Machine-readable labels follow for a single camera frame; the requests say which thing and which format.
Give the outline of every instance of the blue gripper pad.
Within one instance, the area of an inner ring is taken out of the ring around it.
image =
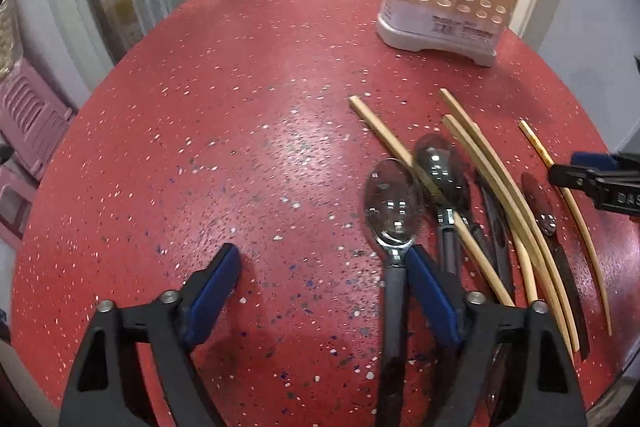
[[[238,247],[225,243],[209,266],[191,274],[180,290],[178,332],[188,351],[209,338],[240,269]]]
[[[617,171],[620,168],[616,159],[609,154],[579,151],[571,155],[571,165],[588,167],[599,171]]]
[[[461,336],[461,313],[463,311],[460,306],[455,306],[446,295],[444,289],[438,279],[442,279],[447,275],[429,257],[419,245],[411,247],[404,256],[404,265],[406,266],[409,286],[415,298],[420,302],[422,313],[427,317],[429,326],[436,337],[437,342],[441,346],[454,346],[462,342]],[[462,305],[463,289],[457,281],[445,283],[454,283],[460,287],[453,288],[453,297],[455,300],[460,298]]]

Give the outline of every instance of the red countertop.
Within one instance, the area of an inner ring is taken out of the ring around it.
[[[360,206],[367,173],[386,152],[349,95],[412,147],[425,132],[446,134],[438,95],[446,87],[516,179],[524,169],[545,178],[520,118],[559,162],[605,150],[569,90],[511,32],[490,69],[402,52],[376,35],[380,3],[190,0],[100,84],[47,169],[15,273],[15,347],[53,403],[98,300],[149,301],[230,241],[242,275],[194,353],[228,424],[372,425],[382,266]],[[607,282],[610,338],[577,229],[549,194],[591,335],[590,357],[576,357],[590,405],[639,338],[638,227],[577,194]],[[482,221],[475,188],[473,197]],[[421,240],[434,252],[431,229],[427,222]],[[482,287],[471,261],[464,270],[466,289]],[[415,303],[410,330],[407,426],[424,414],[435,362]],[[150,388],[161,424],[172,425],[158,383]]]

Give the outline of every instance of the label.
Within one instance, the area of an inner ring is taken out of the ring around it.
[[[502,26],[472,17],[471,14],[400,0],[385,0],[382,7],[382,18],[396,30],[493,52]]]

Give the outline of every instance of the chopstick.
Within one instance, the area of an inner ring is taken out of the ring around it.
[[[441,198],[442,193],[431,180],[429,175],[419,166],[413,165],[412,154],[404,147],[404,145],[402,145],[400,140],[390,131],[383,121],[380,120],[380,118],[378,118],[369,107],[367,107],[367,104],[365,104],[359,96],[350,96],[349,104],[359,117],[361,117],[371,130],[373,130],[373,132],[380,138],[385,147],[409,169],[414,171],[416,177],[427,188],[431,195],[435,198]],[[471,257],[473,257],[476,264],[478,264],[478,267],[485,279],[494,290],[498,301],[505,306],[514,306],[513,299],[511,299],[511,296],[504,288],[504,285],[502,284],[502,281],[500,281],[498,274],[495,272],[494,267],[491,266],[489,260],[484,256],[484,253],[482,253],[482,250],[478,247],[478,244],[471,236],[471,233],[468,231],[464,221],[460,217],[460,214],[457,212],[454,213],[454,224],[460,239],[465,245],[468,253],[471,254]]]
[[[524,247],[518,232],[511,229],[511,237],[513,237],[513,248],[518,255],[522,278],[525,281],[524,291],[527,296],[527,302],[531,304],[533,301],[538,300],[538,288],[536,288],[536,281],[533,280],[533,282],[531,282],[531,279],[533,278],[531,259],[529,258],[529,253],[527,253],[527,249]]]
[[[513,181],[513,178],[509,174],[509,171],[505,168],[504,164],[500,160],[500,157],[497,155],[495,150],[491,147],[487,139],[484,137],[478,125],[471,120],[469,115],[466,113],[464,108],[458,103],[458,101],[453,97],[453,95],[447,89],[441,89],[440,93],[443,95],[447,105],[453,112],[454,116],[460,121],[463,129],[468,133],[470,137],[473,137],[472,141],[476,143],[478,148],[481,150],[482,154],[487,158],[487,160],[491,163],[492,167],[495,169],[496,173],[500,176],[501,180],[504,182],[505,187],[508,190],[508,193],[513,198],[515,205],[518,210],[522,214],[524,218],[523,224],[526,225],[524,228],[528,228],[530,233],[533,234],[535,238],[535,245],[527,244],[527,237],[524,237],[522,233],[520,233],[520,238],[524,241],[525,246],[527,247],[527,251],[530,256],[533,256],[531,261],[534,264],[534,267],[538,270],[538,273],[542,276],[541,282],[545,282],[545,272],[548,270],[548,275],[553,281],[553,286],[556,288],[556,293],[560,300],[560,304],[562,306],[562,313],[564,314],[564,318],[566,320],[566,325],[568,328],[569,338],[571,340],[571,345],[574,351],[578,351],[580,349],[580,342],[578,340],[578,331],[575,327],[574,314],[571,311],[571,306],[569,304],[569,299],[566,295],[566,290],[564,289],[564,284],[562,283],[562,279],[560,278],[560,274],[558,273],[558,267],[556,267],[556,263],[551,256],[551,252],[546,243],[545,238],[536,223],[536,219],[529,208],[529,205],[524,200],[524,197],[519,190],[518,186]],[[518,225],[517,223],[511,223],[511,226]],[[550,288],[545,287],[545,292],[547,292],[547,298],[551,301],[548,291]],[[558,316],[556,316],[556,320],[560,326],[560,331],[562,333],[562,321]]]
[[[558,328],[564,341],[566,343],[569,354],[572,353],[572,342],[568,333],[567,318],[563,313],[561,303],[559,302],[558,295],[554,289],[554,285],[549,277],[549,273],[545,268],[545,264],[542,261],[542,255],[536,243],[535,238],[531,232],[531,229],[527,226],[527,222],[524,219],[520,209],[513,200],[510,192],[507,190],[502,179],[498,176],[494,167],[489,160],[484,156],[478,144],[469,136],[469,133],[462,127],[460,122],[456,120],[450,114],[446,114],[442,121],[444,125],[451,131],[451,134],[461,143],[462,147],[466,150],[474,165],[484,179],[489,183],[489,186],[494,191],[496,197],[500,200],[502,207],[509,221],[509,225],[512,230],[516,232],[514,235],[514,245],[516,246],[516,253],[520,260],[520,268],[522,269],[522,275],[527,291],[527,298],[532,295],[536,282],[533,277],[533,270],[531,264],[536,268],[538,272],[538,279],[540,280],[542,287],[545,290],[546,299],[549,302],[551,311],[553,311],[556,322],[558,322]],[[518,248],[515,244],[516,238],[522,240],[523,248]]]
[[[527,137],[529,143],[536,150],[538,156],[544,163],[547,169],[550,169],[551,166],[555,163],[551,155],[546,151],[545,147],[542,145],[542,142],[538,139],[536,134],[533,132],[532,128],[529,126],[527,122],[524,120],[520,120],[518,127]],[[582,240],[584,241],[584,245],[587,248],[587,253],[589,255],[589,259],[591,261],[591,266],[593,267],[593,272],[596,276],[596,284],[598,285],[598,291],[600,293],[600,299],[602,300],[602,309],[604,311],[604,316],[607,321],[607,332],[609,336],[612,335],[611,328],[611,313],[609,311],[609,299],[607,298],[607,287],[604,282],[604,277],[602,276],[602,270],[600,268],[600,263],[598,261],[598,256],[596,254],[596,249],[593,246],[593,241],[591,240],[591,234],[589,233],[589,229],[587,228],[587,224],[584,222],[584,218],[582,217],[582,213],[580,212],[580,208],[578,208],[578,204],[575,202],[574,195],[571,191],[566,187],[558,187],[560,190],[560,194],[564,198],[567,206],[569,207],[569,211],[572,213],[575,219],[576,225],[578,225],[578,230],[580,230],[580,235],[582,236]]]

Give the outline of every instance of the plastic bag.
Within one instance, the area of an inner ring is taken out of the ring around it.
[[[0,80],[22,59],[22,42],[18,31],[15,0],[0,4]]]

